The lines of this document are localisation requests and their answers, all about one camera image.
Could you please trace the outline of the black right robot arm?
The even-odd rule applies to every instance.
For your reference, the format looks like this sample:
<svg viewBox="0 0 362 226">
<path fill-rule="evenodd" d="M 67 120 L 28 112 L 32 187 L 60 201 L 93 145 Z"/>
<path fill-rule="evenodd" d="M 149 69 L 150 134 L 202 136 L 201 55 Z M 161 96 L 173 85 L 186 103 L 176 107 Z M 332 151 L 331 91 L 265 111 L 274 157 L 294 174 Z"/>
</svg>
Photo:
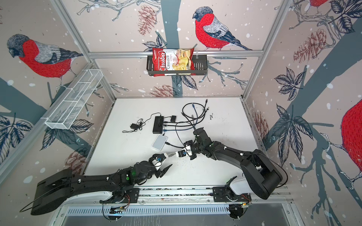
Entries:
<svg viewBox="0 0 362 226">
<path fill-rule="evenodd" d="M 261 199 L 268 199 L 272 192 L 282 182 L 281 172 L 264 153 L 256 149 L 252 152 L 241 151 L 224 145 L 219 141 L 212 141 L 203 128 L 193 132 L 195 141 L 187 141 L 182 154 L 191 160 L 198 154 L 215 161 L 223 161 L 238 167 L 243 171 L 244 177 L 251 191 Z"/>
</svg>

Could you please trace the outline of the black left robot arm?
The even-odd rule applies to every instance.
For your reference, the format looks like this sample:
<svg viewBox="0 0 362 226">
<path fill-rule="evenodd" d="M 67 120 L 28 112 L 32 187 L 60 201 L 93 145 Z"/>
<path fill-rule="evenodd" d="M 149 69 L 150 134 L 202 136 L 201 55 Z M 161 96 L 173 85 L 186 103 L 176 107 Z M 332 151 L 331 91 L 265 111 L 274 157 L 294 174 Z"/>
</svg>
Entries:
<svg viewBox="0 0 362 226">
<path fill-rule="evenodd" d="M 155 158 L 118 169 L 112 174 L 96 176 L 73 174 L 71 169 L 65 169 L 40 181 L 34 200 L 20 212 L 30 210 L 33 216 L 46 214 L 57 209 L 71 197 L 93 192 L 110 192 L 112 196 L 105 200 L 105 203 L 110 203 L 116 198 L 123 198 L 126 191 L 133 189 L 135 185 L 143 185 L 153 176 L 163 177 L 171 165 L 161 169 L 162 165 L 163 161 Z"/>
</svg>

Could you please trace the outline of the black network switch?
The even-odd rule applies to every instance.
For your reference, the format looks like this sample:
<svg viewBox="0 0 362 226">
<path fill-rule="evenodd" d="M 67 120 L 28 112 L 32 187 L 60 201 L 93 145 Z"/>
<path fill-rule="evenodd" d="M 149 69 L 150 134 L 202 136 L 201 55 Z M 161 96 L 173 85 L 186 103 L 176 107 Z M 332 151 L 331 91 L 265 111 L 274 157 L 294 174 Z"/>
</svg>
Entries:
<svg viewBox="0 0 362 226">
<path fill-rule="evenodd" d="M 153 134 L 162 134 L 164 126 L 164 117 L 156 116 L 153 125 Z"/>
</svg>

